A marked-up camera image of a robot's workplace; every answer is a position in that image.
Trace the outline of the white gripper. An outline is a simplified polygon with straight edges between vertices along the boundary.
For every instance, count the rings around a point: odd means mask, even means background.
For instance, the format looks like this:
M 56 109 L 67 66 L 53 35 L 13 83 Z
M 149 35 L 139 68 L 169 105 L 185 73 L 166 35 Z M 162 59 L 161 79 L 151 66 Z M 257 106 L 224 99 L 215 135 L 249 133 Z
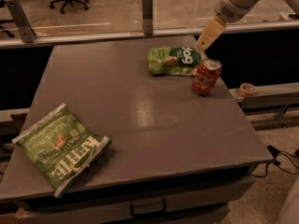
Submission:
M 197 39 L 194 49 L 201 52 L 208 49 L 212 43 L 225 31 L 226 22 L 240 21 L 260 0 L 218 0 L 215 5 L 217 17 L 211 18 Z

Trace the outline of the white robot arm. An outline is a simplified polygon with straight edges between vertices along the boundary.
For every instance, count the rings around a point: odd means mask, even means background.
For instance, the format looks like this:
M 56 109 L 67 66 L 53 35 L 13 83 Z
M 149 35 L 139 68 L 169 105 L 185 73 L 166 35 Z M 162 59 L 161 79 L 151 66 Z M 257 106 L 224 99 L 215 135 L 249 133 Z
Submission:
M 218 0 L 214 6 L 215 16 L 207 23 L 197 39 L 194 49 L 205 51 L 226 29 L 227 23 L 240 21 L 260 0 Z M 299 0 L 284 0 L 296 13 L 299 13 Z

